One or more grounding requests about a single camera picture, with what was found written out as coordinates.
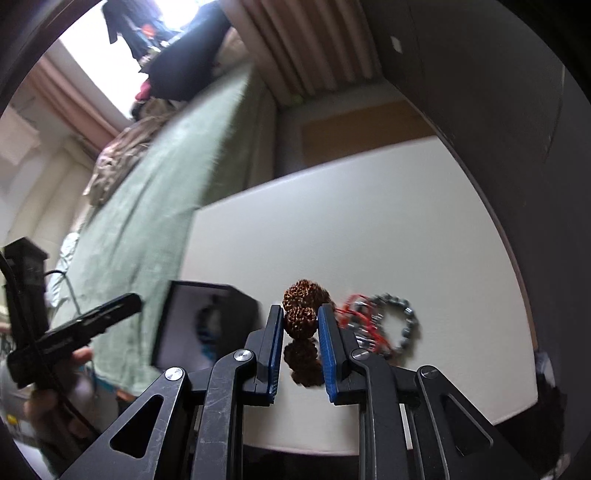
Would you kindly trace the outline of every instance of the pillow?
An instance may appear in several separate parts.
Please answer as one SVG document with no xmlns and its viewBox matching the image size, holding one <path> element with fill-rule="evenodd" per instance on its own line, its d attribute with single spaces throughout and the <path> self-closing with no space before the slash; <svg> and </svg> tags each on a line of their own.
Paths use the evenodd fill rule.
<svg viewBox="0 0 591 480">
<path fill-rule="evenodd" d="M 199 8 L 189 31 L 150 64 L 151 96 L 189 101 L 213 79 L 212 67 L 230 22 L 218 2 Z"/>
<path fill-rule="evenodd" d="M 221 77 L 224 73 L 232 70 L 236 65 L 249 58 L 246 49 L 236 28 L 231 28 L 223 39 L 222 46 L 217 52 L 213 64 L 213 77 Z"/>
</svg>

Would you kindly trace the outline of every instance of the brown bead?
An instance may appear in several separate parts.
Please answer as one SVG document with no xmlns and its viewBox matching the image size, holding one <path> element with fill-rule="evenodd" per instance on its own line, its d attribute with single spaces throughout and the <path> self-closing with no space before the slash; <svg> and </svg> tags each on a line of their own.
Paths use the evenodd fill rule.
<svg viewBox="0 0 591 480">
<path fill-rule="evenodd" d="M 310 339 L 294 340 L 283 349 L 283 358 L 292 370 L 301 370 L 316 363 L 318 349 Z"/>
<path fill-rule="evenodd" d="M 318 328 L 316 312 L 310 307 L 293 307 L 285 318 L 285 331 L 293 339 L 310 338 Z"/>
<path fill-rule="evenodd" d="M 298 280 L 283 294 L 283 308 L 289 312 L 295 307 L 309 307 L 317 313 L 323 303 L 335 304 L 328 291 L 311 280 Z"/>
<path fill-rule="evenodd" d="M 324 385 L 322 366 L 318 362 L 306 369 L 294 370 L 291 373 L 291 378 L 295 383 L 304 387 L 319 387 Z"/>
</svg>

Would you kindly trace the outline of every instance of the silver screw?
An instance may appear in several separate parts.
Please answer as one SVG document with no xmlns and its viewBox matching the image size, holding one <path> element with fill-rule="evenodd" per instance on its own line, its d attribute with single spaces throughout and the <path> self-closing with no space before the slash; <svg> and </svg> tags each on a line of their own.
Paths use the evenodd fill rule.
<svg viewBox="0 0 591 480">
<path fill-rule="evenodd" d="M 183 369 L 180 367 L 171 367 L 166 370 L 164 376 L 171 382 L 177 381 L 183 376 Z"/>
<path fill-rule="evenodd" d="M 252 352 L 250 350 L 244 350 L 244 348 L 241 348 L 234 352 L 234 360 L 237 362 L 248 362 L 251 358 Z"/>
<path fill-rule="evenodd" d="M 367 357 L 369 357 L 369 352 L 363 348 L 358 348 L 357 350 L 353 350 L 351 356 L 356 360 L 365 360 Z"/>
<path fill-rule="evenodd" d="M 439 370 L 431 365 L 427 365 L 421 369 L 421 375 L 425 378 L 433 379 L 439 375 Z"/>
</svg>

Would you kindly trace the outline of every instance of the black box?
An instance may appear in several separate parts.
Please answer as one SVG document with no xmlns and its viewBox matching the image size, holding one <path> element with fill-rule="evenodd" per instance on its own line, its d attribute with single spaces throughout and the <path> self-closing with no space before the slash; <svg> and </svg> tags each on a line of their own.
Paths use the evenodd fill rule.
<svg viewBox="0 0 591 480">
<path fill-rule="evenodd" d="M 152 366 L 187 372 L 212 367 L 260 328 L 258 302 L 229 285 L 172 281 L 152 350 Z"/>
</svg>

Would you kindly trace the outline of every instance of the red string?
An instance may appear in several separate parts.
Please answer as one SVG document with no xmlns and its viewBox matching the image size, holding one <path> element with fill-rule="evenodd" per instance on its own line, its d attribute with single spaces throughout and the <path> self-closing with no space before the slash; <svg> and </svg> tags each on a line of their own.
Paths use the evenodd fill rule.
<svg viewBox="0 0 591 480">
<path fill-rule="evenodd" d="M 351 309 L 351 304 L 357 298 L 369 300 L 368 297 L 366 297 L 365 295 L 361 295 L 359 293 L 354 293 L 354 294 L 350 295 L 349 298 L 347 298 L 347 300 L 345 301 L 343 308 L 336 309 L 336 312 L 338 314 L 337 320 L 338 320 L 339 326 L 341 328 L 347 328 L 347 326 L 349 324 L 349 316 L 355 315 L 356 317 L 361 319 L 361 324 L 368 331 L 369 337 L 375 341 L 375 346 L 371 347 L 370 350 L 372 352 L 379 352 L 381 350 L 380 347 L 382 347 L 382 346 L 384 348 L 386 348 L 387 350 L 390 350 L 391 349 L 390 344 L 380 334 L 378 328 L 371 321 L 372 310 L 373 310 L 371 302 L 367 303 L 368 314 L 363 314 L 361 312 L 357 312 L 356 310 Z"/>
</svg>

